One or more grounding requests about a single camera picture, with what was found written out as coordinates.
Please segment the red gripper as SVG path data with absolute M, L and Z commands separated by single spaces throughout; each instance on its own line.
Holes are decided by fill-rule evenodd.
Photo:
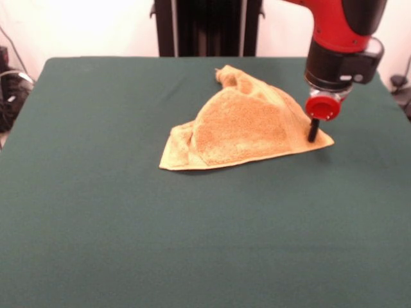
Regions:
M 306 101 L 305 111 L 312 118 L 308 141 L 314 142 L 319 129 L 319 120 L 334 120 L 340 113 L 340 101 L 329 96 L 310 97 Z

